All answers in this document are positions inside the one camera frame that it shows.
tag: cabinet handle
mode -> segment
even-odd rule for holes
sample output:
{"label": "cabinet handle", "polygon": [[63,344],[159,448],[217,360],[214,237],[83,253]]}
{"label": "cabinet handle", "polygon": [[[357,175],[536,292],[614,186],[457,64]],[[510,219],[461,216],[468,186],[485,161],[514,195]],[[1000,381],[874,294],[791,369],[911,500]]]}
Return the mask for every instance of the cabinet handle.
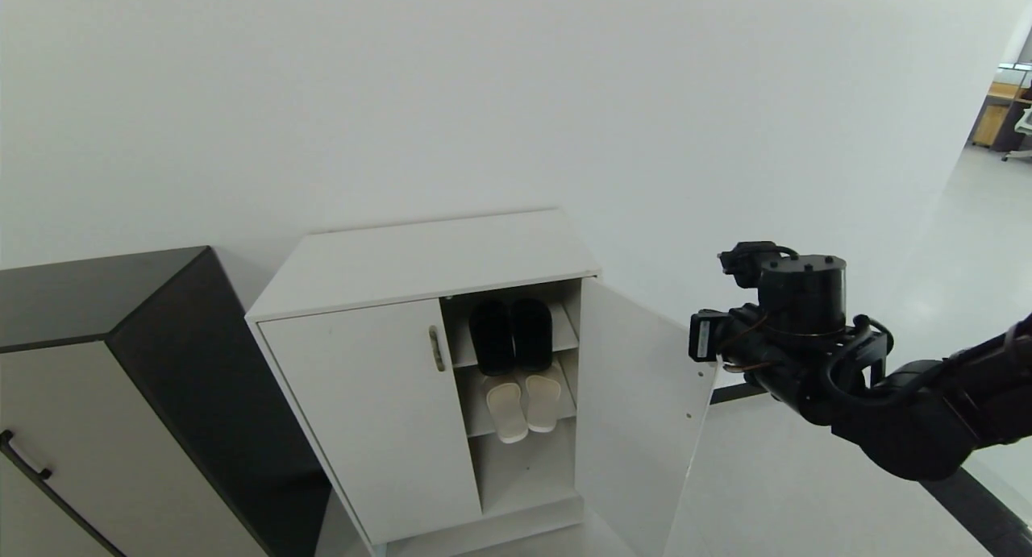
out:
{"label": "cabinet handle", "polygon": [[430,326],[430,348],[433,349],[433,362],[438,370],[445,370],[445,361],[441,356],[441,342],[438,340],[438,326]]}
{"label": "cabinet handle", "polygon": [[9,460],[15,468],[21,470],[22,473],[29,479],[29,481],[32,481],[32,484],[36,485],[36,488],[42,491],[42,493],[46,495],[46,498],[54,501],[54,504],[57,504],[58,507],[70,517],[76,525],[89,533],[90,536],[93,537],[93,540],[96,540],[101,547],[106,549],[107,553],[110,553],[115,557],[126,557],[125,553],[119,551],[118,547],[115,547],[111,545],[111,542],[104,538],[104,535],[100,534],[100,531],[93,528],[93,525],[88,523],[88,521],[86,521],[80,514],[76,513],[70,504],[65,502],[65,500],[61,498],[61,496],[58,495],[58,493],[56,493],[50,485],[46,484],[46,480],[54,476],[54,472],[52,472],[50,468],[43,468],[39,472],[36,472],[36,469],[29,466],[29,462],[26,462],[25,459],[22,458],[22,455],[18,454],[14,448],[11,448],[10,439],[13,437],[14,432],[11,432],[10,430],[0,432],[0,453],[3,453],[3,455],[7,457],[7,460]]}

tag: floor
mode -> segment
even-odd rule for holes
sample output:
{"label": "floor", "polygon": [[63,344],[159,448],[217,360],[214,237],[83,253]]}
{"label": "floor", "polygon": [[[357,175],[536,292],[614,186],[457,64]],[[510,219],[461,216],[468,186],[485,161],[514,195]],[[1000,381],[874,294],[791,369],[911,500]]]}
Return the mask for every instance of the floor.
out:
{"label": "floor", "polygon": [[[1032,161],[969,145],[881,318],[894,363],[943,356],[1003,332],[1032,310]],[[965,468],[1032,524],[1032,438],[977,451]]]}
{"label": "floor", "polygon": [[[948,355],[1032,309],[1030,201],[1032,163],[963,150],[914,255],[886,258],[906,271],[896,304],[878,315],[897,337],[894,365]],[[750,472],[750,463],[763,471]],[[1032,523],[1029,465],[1032,439],[979,451],[965,468]],[[987,555],[917,484],[871,469],[767,396],[714,406],[692,470],[691,504],[705,510],[684,516],[690,531],[675,530],[678,555]],[[631,557],[595,515],[466,557],[537,555]]]}

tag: cabinet top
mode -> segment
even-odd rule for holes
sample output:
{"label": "cabinet top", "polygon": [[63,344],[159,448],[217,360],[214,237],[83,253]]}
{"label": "cabinet top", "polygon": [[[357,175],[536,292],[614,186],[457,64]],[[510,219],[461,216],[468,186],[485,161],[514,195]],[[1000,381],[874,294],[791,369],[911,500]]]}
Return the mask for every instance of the cabinet top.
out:
{"label": "cabinet top", "polygon": [[598,274],[560,210],[310,234],[248,319],[309,316]]}
{"label": "cabinet top", "polygon": [[0,353],[102,339],[209,251],[173,249],[0,270]]}

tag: white slipper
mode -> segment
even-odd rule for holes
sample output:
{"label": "white slipper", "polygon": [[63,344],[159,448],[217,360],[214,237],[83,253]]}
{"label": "white slipper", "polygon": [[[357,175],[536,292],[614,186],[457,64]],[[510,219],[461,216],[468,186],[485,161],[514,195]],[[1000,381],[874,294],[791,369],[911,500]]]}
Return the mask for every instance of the white slipper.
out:
{"label": "white slipper", "polygon": [[553,363],[546,370],[526,376],[526,425],[535,432],[551,432],[559,419],[562,370]]}
{"label": "white slipper", "polygon": [[494,433],[507,445],[526,438],[526,418],[520,406],[519,384],[512,375],[487,376],[484,379],[484,393],[487,412],[494,421]]}

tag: black cabinet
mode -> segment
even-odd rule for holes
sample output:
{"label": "black cabinet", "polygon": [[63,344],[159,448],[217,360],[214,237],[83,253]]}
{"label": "black cabinet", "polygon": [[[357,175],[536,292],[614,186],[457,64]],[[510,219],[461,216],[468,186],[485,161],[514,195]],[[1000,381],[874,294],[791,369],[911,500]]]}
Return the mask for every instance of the black cabinet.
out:
{"label": "black cabinet", "polygon": [[[107,553],[315,551],[328,481],[213,249],[0,271],[0,502]],[[0,509],[5,557],[54,550],[58,513]]]}

